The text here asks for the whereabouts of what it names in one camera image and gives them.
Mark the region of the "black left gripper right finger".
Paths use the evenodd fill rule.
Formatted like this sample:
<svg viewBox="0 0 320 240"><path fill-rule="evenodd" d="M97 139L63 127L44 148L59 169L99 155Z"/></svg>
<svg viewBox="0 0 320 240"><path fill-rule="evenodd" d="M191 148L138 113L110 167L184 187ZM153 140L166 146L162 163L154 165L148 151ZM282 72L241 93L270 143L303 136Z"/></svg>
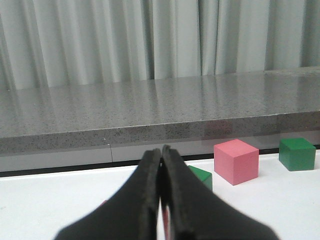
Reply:
<svg viewBox="0 0 320 240"><path fill-rule="evenodd" d="M165 145L160 168L160 196L169 209L173 240L276 240L276 233L234 209L185 164L176 149Z"/></svg>

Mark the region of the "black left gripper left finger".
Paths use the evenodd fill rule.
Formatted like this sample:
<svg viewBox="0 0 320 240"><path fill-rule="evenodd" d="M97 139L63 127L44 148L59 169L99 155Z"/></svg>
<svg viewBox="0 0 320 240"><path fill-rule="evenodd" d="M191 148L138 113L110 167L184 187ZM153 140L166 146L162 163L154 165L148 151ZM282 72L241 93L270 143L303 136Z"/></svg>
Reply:
<svg viewBox="0 0 320 240"><path fill-rule="evenodd" d="M155 240L161 151L147 150L124 185L93 212L60 230L57 240Z"/></svg>

